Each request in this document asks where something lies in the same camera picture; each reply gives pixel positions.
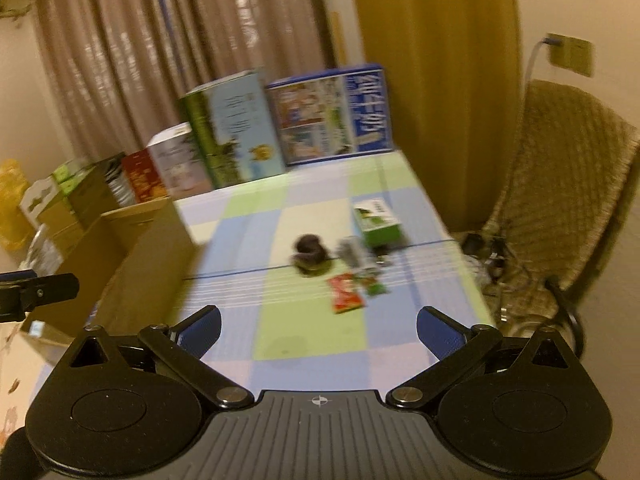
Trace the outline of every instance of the chair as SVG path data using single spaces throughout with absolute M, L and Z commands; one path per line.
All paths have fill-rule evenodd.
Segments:
M 482 229 L 493 247 L 488 265 L 504 259 L 504 273 L 483 292 L 504 334 L 563 328 L 580 357 L 575 305 L 602 270 L 636 190 L 638 131 L 587 92 L 535 80 L 516 145 Z

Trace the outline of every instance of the yellow plastic bag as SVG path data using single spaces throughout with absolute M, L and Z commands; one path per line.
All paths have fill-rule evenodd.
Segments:
M 19 207 L 28 187 L 18 161 L 4 161 L 0 166 L 0 244 L 7 251 L 17 251 L 33 236 L 33 228 Z

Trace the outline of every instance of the wall socket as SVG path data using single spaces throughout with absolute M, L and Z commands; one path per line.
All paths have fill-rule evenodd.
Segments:
M 593 45 L 587 40 L 548 34 L 548 37 L 562 41 L 562 45 L 549 45 L 549 63 L 575 73 L 593 77 Z

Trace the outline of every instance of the metal screw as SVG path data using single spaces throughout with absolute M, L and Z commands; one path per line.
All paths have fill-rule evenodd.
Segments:
M 391 396 L 398 402 L 407 404 L 409 402 L 417 402 L 420 400 L 422 398 L 422 392 L 413 386 L 402 386 L 401 388 L 393 390 Z
M 216 397 L 225 404 L 237 404 L 247 398 L 247 390 L 238 386 L 226 386 L 218 390 Z

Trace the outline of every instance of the curtain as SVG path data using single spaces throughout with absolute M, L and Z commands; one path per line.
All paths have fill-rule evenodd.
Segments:
M 78 155 L 135 152 L 180 122 L 177 99 L 249 68 L 322 70 L 312 0 L 34 0 L 36 33 Z
M 450 230 L 480 227 L 518 115 L 515 0 L 356 0 L 368 61 L 386 69 L 396 144 Z

